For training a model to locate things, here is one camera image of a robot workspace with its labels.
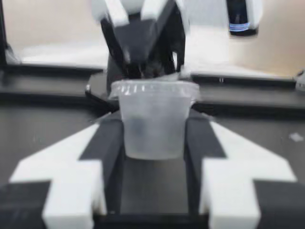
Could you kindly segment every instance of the beige wall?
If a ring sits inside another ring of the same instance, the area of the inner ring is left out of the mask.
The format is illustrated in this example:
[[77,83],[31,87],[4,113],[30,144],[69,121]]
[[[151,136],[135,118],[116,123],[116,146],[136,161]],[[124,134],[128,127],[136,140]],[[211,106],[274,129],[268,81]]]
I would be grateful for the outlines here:
[[[101,39],[89,0],[3,0],[7,37],[25,47]],[[256,39],[232,39],[230,62],[278,75],[305,67],[305,0],[264,0]]]

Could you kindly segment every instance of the plastic cup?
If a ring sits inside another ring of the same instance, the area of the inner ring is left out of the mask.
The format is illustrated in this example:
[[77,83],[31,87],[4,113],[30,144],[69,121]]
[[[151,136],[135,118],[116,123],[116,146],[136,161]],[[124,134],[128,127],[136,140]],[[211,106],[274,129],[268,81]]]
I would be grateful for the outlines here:
[[145,160],[183,156],[185,121],[198,94],[199,86],[190,82],[114,82],[110,99],[119,99],[126,155]]

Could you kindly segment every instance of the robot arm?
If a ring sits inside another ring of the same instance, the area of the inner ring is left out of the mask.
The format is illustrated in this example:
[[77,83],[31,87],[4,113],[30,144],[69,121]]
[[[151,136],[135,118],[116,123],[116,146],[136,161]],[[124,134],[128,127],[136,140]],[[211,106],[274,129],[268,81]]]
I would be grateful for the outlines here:
[[[203,10],[213,6],[221,8],[221,15]],[[203,21],[223,15],[232,35],[256,35],[262,0],[92,0],[92,14],[102,24],[110,55],[127,77],[131,65],[142,68],[152,59],[168,68],[165,73],[173,73],[173,52],[178,55],[179,71],[189,30],[186,13],[203,14],[198,17]],[[133,75],[140,78],[140,72]]]

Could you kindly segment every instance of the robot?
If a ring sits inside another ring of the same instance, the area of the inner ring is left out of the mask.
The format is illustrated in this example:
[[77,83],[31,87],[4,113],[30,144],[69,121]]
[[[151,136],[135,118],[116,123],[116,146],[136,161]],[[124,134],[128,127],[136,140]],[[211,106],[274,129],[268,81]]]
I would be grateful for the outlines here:
[[[261,0],[222,1],[232,36],[258,34]],[[93,17],[101,24],[109,48],[108,93],[117,80],[150,79],[181,71],[186,34],[192,23],[188,19],[188,14],[192,14],[187,12],[189,3],[187,0],[92,0]]]

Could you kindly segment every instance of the blue stripe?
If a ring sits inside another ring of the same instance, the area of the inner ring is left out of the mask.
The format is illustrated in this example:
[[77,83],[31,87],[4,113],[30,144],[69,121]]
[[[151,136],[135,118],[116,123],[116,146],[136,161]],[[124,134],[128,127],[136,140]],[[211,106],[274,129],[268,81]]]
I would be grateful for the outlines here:
[[245,31],[248,30],[250,26],[250,23],[245,23],[245,24],[230,24],[229,25],[229,30],[233,32],[240,32],[240,31]]

